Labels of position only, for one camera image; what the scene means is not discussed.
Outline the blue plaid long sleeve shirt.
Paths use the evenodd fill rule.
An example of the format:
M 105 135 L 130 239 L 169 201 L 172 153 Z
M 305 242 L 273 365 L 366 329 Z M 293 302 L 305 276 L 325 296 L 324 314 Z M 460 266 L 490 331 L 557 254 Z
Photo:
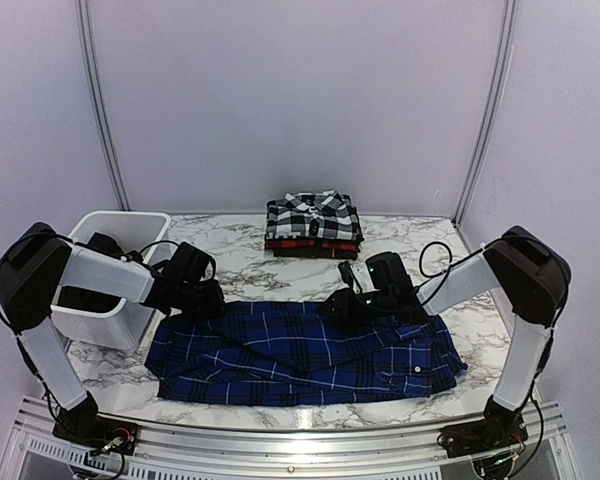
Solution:
M 231 302 L 220 316 L 163 319 L 145 366 L 165 400 L 324 406 L 430 397 L 467 364 L 444 321 L 337 323 L 316 302 Z

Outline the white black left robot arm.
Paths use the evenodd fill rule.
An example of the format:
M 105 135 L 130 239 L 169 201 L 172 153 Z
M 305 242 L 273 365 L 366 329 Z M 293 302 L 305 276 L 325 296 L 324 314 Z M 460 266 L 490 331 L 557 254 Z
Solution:
M 182 242 L 155 265 L 137 250 L 106 253 L 34 223 L 0 257 L 0 319 L 25 364 L 41 381 L 55 437 L 105 450 L 130 451 L 138 426 L 100 416 L 73 368 L 51 316 L 59 289 L 74 287 L 126 300 L 165 315 L 218 316 L 224 298 L 215 260 Z

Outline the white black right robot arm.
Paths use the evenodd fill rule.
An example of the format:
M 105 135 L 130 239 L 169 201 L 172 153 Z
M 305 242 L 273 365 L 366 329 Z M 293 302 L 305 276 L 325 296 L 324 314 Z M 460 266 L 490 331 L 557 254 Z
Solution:
M 514 226 L 419 285 L 393 252 L 374 255 L 366 266 L 373 291 L 356 292 L 353 276 L 343 272 L 347 286 L 320 305 L 321 317 L 353 324 L 393 316 L 421 324 L 484 292 L 503 290 L 514 325 L 500 379 L 482 419 L 444 427 L 438 442 L 455 458 L 526 440 L 522 411 L 549 359 L 555 325 L 568 299 L 571 270 L 566 260 Z

